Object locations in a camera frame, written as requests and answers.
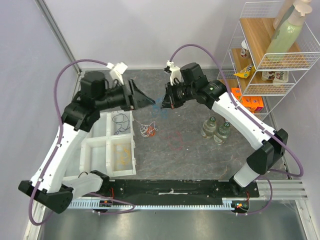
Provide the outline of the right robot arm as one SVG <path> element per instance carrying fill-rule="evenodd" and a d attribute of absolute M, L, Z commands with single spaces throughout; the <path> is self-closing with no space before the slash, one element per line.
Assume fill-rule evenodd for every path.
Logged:
<path fill-rule="evenodd" d="M 242 196 L 253 180 L 268 172 L 284 155 L 288 133 L 264 124 L 228 93 L 219 80 L 208 81 L 199 64 L 192 62 L 178 67 L 167 61 L 164 70 L 170 74 L 170 81 L 165 86 L 163 108 L 177 109 L 186 101 L 195 100 L 228 120 L 254 149 L 246 164 L 230 179 L 230 193 Z"/>

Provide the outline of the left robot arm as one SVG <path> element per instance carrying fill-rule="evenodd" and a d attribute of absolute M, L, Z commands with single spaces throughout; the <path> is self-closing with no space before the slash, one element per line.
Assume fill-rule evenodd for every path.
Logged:
<path fill-rule="evenodd" d="M 116 83 L 109 86 L 104 73 L 89 71 L 80 80 L 80 91 L 63 113 L 58 114 L 57 136 L 39 170 L 30 180 L 20 182 L 18 189 L 30 197 L 28 212 L 33 202 L 60 214 L 71 201 L 95 193 L 99 197 L 110 191 L 109 177 L 98 170 L 87 175 L 64 181 L 65 172 L 76 147 L 86 138 L 101 111 L 120 107 L 133 111 L 154 105 L 155 101 L 145 95 L 130 79 L 128 85 Z"/>

